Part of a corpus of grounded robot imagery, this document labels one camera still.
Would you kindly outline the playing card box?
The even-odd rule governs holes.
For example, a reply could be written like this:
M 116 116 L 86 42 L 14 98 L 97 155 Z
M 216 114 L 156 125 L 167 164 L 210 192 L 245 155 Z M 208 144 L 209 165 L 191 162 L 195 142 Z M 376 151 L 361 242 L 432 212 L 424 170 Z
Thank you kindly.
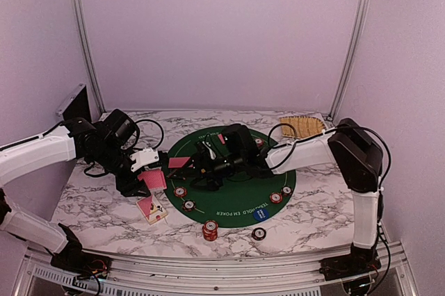
M 167 209 L 154 195 L 138 200 L 136 205 L 149 225 L 160 222 L 162 219 L 168 216 Z

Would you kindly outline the single orange poker chip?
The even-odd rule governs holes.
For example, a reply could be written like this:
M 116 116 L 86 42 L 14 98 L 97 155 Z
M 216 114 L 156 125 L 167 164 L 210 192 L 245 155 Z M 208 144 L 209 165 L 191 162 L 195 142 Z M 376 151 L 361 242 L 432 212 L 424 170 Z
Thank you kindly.
M 174 195 L 176 197 L 185 197 L 187 195 L 187 189 L 184 187 L 177 187 L 174 189 Z

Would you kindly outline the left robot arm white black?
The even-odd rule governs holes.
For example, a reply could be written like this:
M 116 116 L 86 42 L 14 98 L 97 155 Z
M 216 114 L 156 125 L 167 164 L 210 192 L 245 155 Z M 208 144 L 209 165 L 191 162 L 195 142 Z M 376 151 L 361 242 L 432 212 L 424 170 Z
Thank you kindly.
M 162 166 L 167 155 L 153 147 L 126 146 L 131 136 L 139 135 L 137 123 L 118 109 L 95 123 L 82 117 L 64 120 L 1 148 L 1 185 L 49 165 L 84 159 L 112 174 L 121 195 L 146 197 L 150 191 L 139 175 L 147 167 Z M 1 230 L 46 248 L 74 272 L 88 265 L 82 244 L 68 227 L 26 211 L 5 194 L 1 195 Z

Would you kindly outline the blue small blind button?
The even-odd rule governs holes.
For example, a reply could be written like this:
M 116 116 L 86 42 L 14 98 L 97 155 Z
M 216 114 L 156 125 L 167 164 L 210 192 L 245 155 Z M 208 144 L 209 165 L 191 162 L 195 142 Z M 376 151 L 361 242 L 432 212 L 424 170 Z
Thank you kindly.
M 266 208 L 257 208 L 253 212 L 253 218 L 258 222 L 263 222 L 270 217 L 270 213 Z

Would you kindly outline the woven bamboo tray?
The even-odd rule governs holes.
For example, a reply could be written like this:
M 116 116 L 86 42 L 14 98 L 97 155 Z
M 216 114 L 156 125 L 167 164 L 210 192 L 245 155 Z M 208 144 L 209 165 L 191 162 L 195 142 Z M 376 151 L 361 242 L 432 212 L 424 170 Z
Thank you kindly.
M 327 126 L 323 120 L 308 115 L 281 117 L 282 135 L 288 138 L 308 138 L 326 130 Z

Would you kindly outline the left aluminium frame post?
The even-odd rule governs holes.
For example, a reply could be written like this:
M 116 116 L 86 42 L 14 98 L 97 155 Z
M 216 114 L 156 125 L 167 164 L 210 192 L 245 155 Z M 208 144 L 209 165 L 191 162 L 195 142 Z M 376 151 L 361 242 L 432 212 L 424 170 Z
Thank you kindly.
M 99 81 L 95 71 L 92 52 L 90 49 L 90 43 L 88 40 L 88 32 L 86 28 L 86 21 L 83 14 L 82 0 L 72 0 L 72 4 L 74 9 L 76 28 L 79 34 L 81 50 L 86 65 L 88 79 L 91 85 L 92 95 L 95 100 L 95 104 L 97 106 L 98 111 L 100 113 L 103 113 L 105 111 L 105 105 L 100 91 Z

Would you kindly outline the right aluminium frame post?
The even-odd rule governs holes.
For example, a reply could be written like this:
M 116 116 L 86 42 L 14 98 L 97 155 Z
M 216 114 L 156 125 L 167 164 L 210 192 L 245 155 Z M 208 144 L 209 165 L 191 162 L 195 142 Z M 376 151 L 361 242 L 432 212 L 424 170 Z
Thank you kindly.
M 357 10 L 355 13 L 355 20 L 350 37 L 350 42 L 348 45 L 348 50 L 343 63 L 334 99 L 331 104 L 330 111 L 327 114 L 327 116 L 331 120 L 333 120 L 339 114 L 343 98 L 346 94 L 348 82 L 352 76 L 355 55 L 357 52 L 357 48 L 359 46 L 361 35 L 364 30 L 364 25 L 366 23 L 366 16 L 369 10 L 369 2 L 370 0 L 358 0 L 357 2 Z

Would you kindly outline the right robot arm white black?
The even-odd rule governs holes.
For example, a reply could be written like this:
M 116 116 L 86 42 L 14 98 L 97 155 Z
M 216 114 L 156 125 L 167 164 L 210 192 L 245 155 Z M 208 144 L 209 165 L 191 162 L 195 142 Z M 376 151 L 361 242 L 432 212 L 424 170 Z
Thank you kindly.
M 370 249 L 378 238 L 382 216 L 380 198 L 382 149 L 370 137 L 372 130 L 346 118 L 337 127 L 286 144 L 259 146 L 243 124 L 226 126 L 221 132 L 226 154 L 208 145 L 205 135 L 194 143 L 193 153 L 178 168 L 170 168 L 167 179 L 188 181 L 196 190 L 218 192 L 230 178 L 244 173 L 254 181 L 275 179 L 303 167 L 336 163 L 351 190 L 355 229 L 344 267 L 360 273 L 371 263 Z

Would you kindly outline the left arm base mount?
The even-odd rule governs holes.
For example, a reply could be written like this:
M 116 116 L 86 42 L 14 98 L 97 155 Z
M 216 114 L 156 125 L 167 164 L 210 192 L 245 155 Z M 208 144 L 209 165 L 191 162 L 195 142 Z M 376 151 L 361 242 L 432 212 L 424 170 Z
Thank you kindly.
M 80 240 L 69 227 L 59 223 L 58 226 L 66 236 L 67 244 L 59 252 L 51 252 L 51 265 L 86 276 L 99 274 L 106 276 L 109 272 L 111 258 L 101 254 L 92 254 L 83 250 Z

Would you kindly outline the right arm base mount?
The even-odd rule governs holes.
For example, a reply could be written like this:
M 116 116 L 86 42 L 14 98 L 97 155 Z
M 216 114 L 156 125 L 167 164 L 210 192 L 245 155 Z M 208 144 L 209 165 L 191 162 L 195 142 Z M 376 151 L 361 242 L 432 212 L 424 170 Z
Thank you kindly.
M 319 273 L 331 281 L 372 272 L 382 267 L 377 256 L 376 245 L 364 249 L 352 244 L 349 254 L 322 259 Z

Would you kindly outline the red playing card deck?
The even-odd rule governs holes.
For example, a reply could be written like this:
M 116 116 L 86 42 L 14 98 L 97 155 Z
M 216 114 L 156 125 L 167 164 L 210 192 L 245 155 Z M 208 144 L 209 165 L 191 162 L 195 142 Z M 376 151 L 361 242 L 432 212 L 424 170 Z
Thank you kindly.
M 165 176 L 161 169 L 144 171 L 138 175 L 138 180 L 143 182 L 143 190 L 160 191 L 167 188 Z

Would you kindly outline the orange poker chip stack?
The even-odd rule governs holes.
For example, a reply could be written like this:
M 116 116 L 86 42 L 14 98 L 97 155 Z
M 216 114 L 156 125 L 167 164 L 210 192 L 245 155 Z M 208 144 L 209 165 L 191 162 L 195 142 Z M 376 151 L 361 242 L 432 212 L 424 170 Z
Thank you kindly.
M 202 226 L 204 239 L 215 241 L 218 237 L 218 223 L 215 220 L 207 220 Z

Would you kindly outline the aluminium poker case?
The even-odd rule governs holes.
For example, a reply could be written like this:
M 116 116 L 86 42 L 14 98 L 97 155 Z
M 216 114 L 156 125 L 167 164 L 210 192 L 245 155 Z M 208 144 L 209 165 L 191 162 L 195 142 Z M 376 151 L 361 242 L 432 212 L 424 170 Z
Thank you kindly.
M 77 117 L 81 117 L 88 122 L 92 121 L 85 83 L 78 84 L 56 109 L 56 118 L 58 121 L 70 120 Z

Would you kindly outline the dealt red card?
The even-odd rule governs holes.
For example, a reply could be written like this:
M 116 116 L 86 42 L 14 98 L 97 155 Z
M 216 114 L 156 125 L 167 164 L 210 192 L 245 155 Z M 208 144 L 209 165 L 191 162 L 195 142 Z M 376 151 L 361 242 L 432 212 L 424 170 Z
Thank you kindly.
M 221 141 L 221 143 L 224 145 L 226 143 L 224 136 L 220 133 L 218 135 L 219 140 Z
M 172 157 L 168 161 L 168 167 L 170 169 L 182 168 L 189 161 L 189 157 Z

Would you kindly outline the aluminium front rail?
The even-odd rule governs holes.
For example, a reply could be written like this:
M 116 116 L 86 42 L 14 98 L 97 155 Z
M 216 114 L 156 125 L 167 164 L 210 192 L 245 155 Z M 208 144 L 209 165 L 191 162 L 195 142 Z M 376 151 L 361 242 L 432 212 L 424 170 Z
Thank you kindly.
M 370 295 L 420 295 L 400 241 L 390 243 L 391 265 L 382 284 Z M 338 246 L 297 254 L 246 258 L 168 258 L 104 254 L 111 258 L 100 295 L 348 295 L 343 285 L 362 277 L 326 281 L 321 259 L 348 252 Z M 12 295 L 63 295 L 65 288 L 94 295 L 94 281 L 53 268 L 50 255 L 29 245 Z

